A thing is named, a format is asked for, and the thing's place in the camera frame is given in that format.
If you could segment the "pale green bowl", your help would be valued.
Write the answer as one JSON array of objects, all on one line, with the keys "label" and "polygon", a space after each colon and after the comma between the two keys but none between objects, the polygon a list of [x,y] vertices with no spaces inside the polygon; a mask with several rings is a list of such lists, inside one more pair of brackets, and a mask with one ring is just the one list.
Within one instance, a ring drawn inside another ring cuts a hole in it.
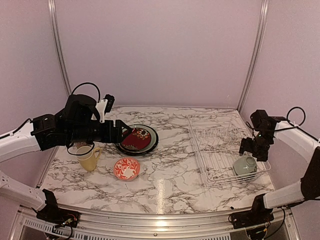
[{"label": "pale green bowl", "polygon": [[252,156],[242,156],[234,162],[233,170],[237,176],[256,173],[257,162]]}]

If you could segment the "red floral plate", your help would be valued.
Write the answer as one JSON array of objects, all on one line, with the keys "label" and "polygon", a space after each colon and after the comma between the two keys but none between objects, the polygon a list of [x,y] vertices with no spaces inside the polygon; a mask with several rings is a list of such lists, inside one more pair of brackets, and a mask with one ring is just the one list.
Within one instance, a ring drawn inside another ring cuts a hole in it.
[{"label": "red floral plate", "polygon": [[141,127],[134,127],[120,146],[128,151],[137,152],[146,148],[151,142],[151,134],[148,130]]}]

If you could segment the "white red patterned bowl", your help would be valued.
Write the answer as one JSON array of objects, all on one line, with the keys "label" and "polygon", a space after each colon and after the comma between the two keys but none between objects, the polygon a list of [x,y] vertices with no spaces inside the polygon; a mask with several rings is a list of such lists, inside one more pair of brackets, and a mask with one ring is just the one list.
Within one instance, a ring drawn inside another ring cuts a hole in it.
[{"label": "white red patterned bowl", "polygon": [[113,174],[122,181],[132,181],[140,173],[140,163],[132,157],[124,157],[113,165]]}]

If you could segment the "yellow ceramic mug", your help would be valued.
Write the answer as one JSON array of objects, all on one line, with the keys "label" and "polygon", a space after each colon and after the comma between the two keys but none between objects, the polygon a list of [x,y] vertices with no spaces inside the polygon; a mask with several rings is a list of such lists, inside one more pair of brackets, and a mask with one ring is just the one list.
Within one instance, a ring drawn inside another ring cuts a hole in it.
[{"label": "yellow ceramic mug", "polygon": [[99,147],[82,146],[77,149],[75,156],[86,171],[92,172],[97,167],[101,153],[102,149]]}]

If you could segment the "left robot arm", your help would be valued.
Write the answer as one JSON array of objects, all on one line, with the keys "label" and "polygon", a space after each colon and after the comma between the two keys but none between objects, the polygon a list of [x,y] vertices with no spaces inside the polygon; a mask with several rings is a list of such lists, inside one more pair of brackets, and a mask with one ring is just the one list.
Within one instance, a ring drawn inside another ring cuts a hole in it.
[{"label": "left robot arm", "polygon": [[0,161],[57,146],[71,148],[75,143],[121,143],[132,128],[122,120],[106,120],[114,97],[107,94],[96,101],[84,94],[71,94],[56,114],[27,120],[16,130],[0,137]]}]

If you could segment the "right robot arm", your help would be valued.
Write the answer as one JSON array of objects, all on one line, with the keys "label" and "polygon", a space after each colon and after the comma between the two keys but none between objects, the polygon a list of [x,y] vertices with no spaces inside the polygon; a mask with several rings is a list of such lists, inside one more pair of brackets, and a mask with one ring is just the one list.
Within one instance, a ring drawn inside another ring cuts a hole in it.
[{"label": "right robot arm", "polygon": [[294,123],[288,116],[270,116],[263,109],[250,115],[249,128],[256,134],[243,138],[239,154],[250,153],[259,162],[269,157],[283,167],[293,157],[293,163],[304,170],[294,170],[301,177],[294,177],[291,184],[254,198],[247,219],[258,224],[274,208],[301,204],[320,199],[320,140],[302,129],[301,123]]}]

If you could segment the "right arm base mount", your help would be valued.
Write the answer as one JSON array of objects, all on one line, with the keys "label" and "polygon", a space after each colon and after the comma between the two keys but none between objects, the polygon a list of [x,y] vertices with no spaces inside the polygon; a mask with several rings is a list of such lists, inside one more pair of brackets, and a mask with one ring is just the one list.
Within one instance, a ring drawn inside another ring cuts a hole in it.
[{"label": "right arm base mount", "polygon": [[251,227],[274,220],[273,209],[265,207],[264,195],[260,194],[254,198],[250,210],[234,212],[229,215],[228,221],[234,229]]}]

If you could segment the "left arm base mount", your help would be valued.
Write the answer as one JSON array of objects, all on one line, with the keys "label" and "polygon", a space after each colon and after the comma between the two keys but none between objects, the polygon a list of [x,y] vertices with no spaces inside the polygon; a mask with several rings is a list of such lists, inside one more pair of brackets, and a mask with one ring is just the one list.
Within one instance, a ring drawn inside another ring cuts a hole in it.
[{"label": "left arm base mount", "polygon": [[40,220],[56,224],[56,228],[69,226],[76,228],[79,222],[80,213],[74,210],[60,208],[52,191],[43,189],[45,206],[36,210],[36,217]]}]

